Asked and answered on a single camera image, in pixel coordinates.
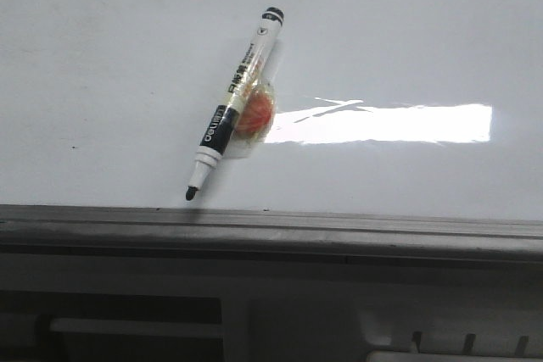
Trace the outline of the white whiteboard with grey frame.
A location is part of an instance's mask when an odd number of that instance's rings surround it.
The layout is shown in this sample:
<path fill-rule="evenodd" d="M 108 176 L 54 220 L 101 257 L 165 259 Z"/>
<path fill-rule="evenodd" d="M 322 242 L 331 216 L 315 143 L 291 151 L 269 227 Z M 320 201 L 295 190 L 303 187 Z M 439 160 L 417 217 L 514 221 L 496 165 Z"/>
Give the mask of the white whiteboard with grey frame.
<path fill-rule="evenodd" d="M 542 0 L 1 0 L 1 242 L 541 262 Z"/>

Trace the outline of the black and white whiteboard marker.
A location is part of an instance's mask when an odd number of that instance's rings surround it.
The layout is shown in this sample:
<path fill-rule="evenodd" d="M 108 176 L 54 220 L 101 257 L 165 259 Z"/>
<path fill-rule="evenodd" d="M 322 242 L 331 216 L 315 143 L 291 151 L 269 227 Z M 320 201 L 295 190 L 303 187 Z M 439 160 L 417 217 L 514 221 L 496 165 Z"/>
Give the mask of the black and white whiteboard marker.
<path fill-rule="evenodd" d="M 196 150 L 185 198 L 191 201 L 222 160 L 249 98 L 283 28 L 284 12 L 267 8 L 228 83 L 224 100 L 216 107 Z"/>

